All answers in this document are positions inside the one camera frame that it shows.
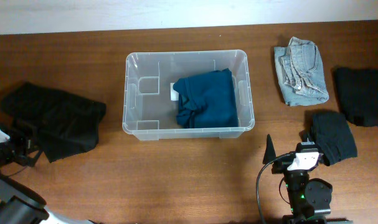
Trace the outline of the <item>clear plastic storage bin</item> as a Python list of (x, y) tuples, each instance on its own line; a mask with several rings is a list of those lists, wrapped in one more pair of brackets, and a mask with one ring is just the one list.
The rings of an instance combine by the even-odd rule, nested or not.
[[(170, 83), (223, 70), (232, 72), (239, 125), (184, 129), (176, 122), (178, 101)], [(237, 138), (255, 125), (248, 57), (243, 50), (132, 52), (126, 58), (122, 128), (141, 141), (179, 138)]]

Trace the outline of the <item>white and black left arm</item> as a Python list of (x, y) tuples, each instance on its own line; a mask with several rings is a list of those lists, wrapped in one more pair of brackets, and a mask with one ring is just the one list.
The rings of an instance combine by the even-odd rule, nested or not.
[(0, 223), (5, 224), (94, 224), (73, 220), (46, 209), (46, 201), (33, 190), (0, 174)]

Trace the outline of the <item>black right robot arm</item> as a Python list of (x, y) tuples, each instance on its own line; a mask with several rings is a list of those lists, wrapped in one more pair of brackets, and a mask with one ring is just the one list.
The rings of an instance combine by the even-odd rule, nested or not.
[(321, 163), (323, 153), (319, 146), (310, 141), (300, 142), (294, 151), (276, 155), (272, 137), (267, 135), (263, 167), (257, 175), (256, 198), (262, 223), (266, 222), (260, 200), (260, 179), (268, 166), (272, 174), (282, 174), (280, 184), (285, 184), (288, 193), (286, 203), (290, 205), (291, 214), (282, 217), (286, 224), (349, 224), (347, 218), (328, 219), (331, 213), (333, 186), (323, 179), (310, 179), (309, 172)]

